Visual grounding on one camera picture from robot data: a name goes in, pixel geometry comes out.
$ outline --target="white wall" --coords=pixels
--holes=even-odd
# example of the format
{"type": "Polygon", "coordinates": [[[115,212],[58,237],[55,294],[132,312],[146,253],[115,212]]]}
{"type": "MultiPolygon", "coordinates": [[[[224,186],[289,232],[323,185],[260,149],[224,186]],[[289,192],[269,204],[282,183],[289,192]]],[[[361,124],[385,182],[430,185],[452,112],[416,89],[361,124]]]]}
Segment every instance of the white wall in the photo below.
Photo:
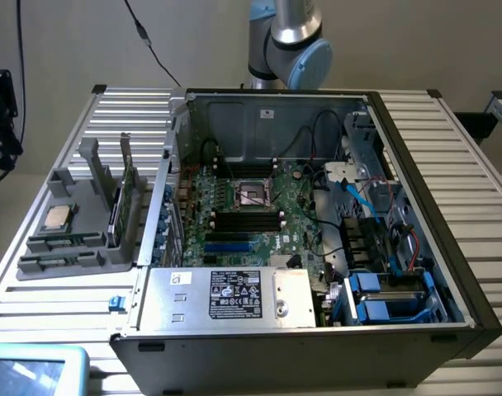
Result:
{"type": "MultiPolygon", "coordinates": [[[[0,0],[0,67],[17,71],[15,1],[0,0]]],[[[95,83],[172,86],[121,0],[24,0],[28,130],[18,172],[45,173],[95,83]]],[[[334,47],[326,87],[436,87],[479,110],[502,89],[502,0],[317,0],[334,47]]],[[[246,78],[249,0],[131,0],[188,86],[246,78]]]]}
{"type": "Polygon", "coordinates": [[[0,183],[0,261],[45,176],[13,174],[0,183]]]}

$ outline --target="power supply label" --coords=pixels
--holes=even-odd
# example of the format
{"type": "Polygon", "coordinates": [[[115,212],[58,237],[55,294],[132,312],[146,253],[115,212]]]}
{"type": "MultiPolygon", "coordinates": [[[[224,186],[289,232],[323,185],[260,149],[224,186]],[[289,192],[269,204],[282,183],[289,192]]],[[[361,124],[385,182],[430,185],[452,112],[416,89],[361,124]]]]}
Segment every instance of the power supply label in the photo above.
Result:
{"type": "Polygon", "coordinates": [[[209,315],[213,319],[261,318],[260,271],[212,271],[209,315]]]}

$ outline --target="gray parts holder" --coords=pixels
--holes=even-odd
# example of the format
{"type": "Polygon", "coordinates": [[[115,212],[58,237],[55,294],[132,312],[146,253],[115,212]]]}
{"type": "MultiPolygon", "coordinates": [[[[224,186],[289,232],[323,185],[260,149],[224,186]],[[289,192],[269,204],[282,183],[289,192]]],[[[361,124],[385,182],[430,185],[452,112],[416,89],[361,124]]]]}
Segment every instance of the gray parts holder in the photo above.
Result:
{"type": "MultiPolygon", "coordinates": [[[[129,153],[128,139],[124,145],[123,153],[129,153]]],[[[109,167],[102,166],[97,149],[97,140],[90,138],[84,138],[79,147],[80,155],[88,161],[92,179],[74,181],[67,168],[51,172],[47,210],[27,239],[28,250],[18,262],[19,281],[131,268],[147,181],[135,169],[133,175],[125,170],[122,179],[113,178],[109,167]],[[121,202],[130,203],[129,213],[128,206],[121,211],[118,205],[121,193],[128,197],[121,202]],[[123,214],[128,219],[116,247],[109,236],[112,214],[123,214]]],[[[131,156],[125,158],[125,164],[128,162],[131,163],[131,156]]]]}

